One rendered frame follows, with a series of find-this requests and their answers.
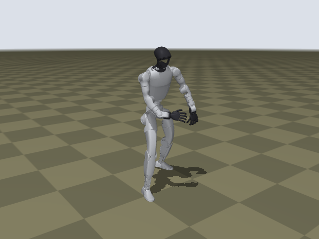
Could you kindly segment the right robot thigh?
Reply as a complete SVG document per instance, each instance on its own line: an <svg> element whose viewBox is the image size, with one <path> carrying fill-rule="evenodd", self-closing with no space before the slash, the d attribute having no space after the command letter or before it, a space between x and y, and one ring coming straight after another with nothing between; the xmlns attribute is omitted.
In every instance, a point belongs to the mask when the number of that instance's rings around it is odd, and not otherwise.
<svg viewBox="0 0 319 239"><path fill-rule="evenodd" d="M141 122L145 125L144 133L147 141L147 151L149 156L155 156L157 158L157 121L156 117L151 111L147 111L141 116Z"/></svg>

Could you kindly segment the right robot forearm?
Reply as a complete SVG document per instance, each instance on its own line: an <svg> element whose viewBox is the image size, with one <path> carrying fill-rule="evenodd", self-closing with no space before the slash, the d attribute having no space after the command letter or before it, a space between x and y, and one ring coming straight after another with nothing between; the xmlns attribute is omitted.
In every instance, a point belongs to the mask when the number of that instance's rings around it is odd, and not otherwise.
<svg viewBox="0 0 319 239"><path fill-rule="evenodd" d="M152 101L152 99L150 97L146 97L145 102L146 102L148 108L154 114L156 114L156 117L158 119L168 118L169 117L169 113L160 111L160 108L158 107L158 105L156 103L153 103L153 101Z"/></svg>

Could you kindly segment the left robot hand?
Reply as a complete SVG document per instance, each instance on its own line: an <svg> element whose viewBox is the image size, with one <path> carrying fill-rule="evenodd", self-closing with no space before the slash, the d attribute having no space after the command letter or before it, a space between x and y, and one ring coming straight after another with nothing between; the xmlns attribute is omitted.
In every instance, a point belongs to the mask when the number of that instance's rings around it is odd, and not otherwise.
<svg viewBox="0 0 319 239"><path fill-rule="evenodd" d="M198 116L196 114L196 111L191 112L191 108L189 108L189 113L190 113L190 116L189 116L190 118L189 118L189 120L186 123L188 123L190 121L189 125L193 125L196 122L198 122Z"/></svg>

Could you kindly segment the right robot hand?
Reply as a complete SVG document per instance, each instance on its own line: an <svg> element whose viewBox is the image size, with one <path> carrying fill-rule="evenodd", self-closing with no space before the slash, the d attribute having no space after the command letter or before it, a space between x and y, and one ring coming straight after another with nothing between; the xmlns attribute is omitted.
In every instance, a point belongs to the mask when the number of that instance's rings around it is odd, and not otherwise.
<svg viewBox="0 0 319 239"><path fill-rule="evenodd" d="M169 120L171 118L173 120L182 121L182 122L185 123L184 120L186 120L186 118L187 118L186 113L182 113L182 112L179 112L179 111L182 111L182 109L176 110L175 112L173 111L172 113L168 112L169 113L169 117L168 118L163 118L163 119ZM182 115L182 114L185 114L185 115ZM186 118L183 118L183 117L186 117ZM184 120L181 120L181 119L184 119Z"/></svg>

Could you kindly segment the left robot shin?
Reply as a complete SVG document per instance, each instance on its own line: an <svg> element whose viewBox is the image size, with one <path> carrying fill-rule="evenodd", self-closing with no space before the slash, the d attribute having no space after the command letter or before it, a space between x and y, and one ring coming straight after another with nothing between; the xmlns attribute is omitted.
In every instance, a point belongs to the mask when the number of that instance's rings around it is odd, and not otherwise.
<svg viewBox="0 0 319 239"><path fill-rule="evenodd" d="M172 143L173 144L173 143ZM159 163L163 163L167 155L169 154L169 151L172 147L172 144L168 147L164 147L163 145L160 146L160 157L159 157ZM161 164L162 164L161 163Z"/></svg>

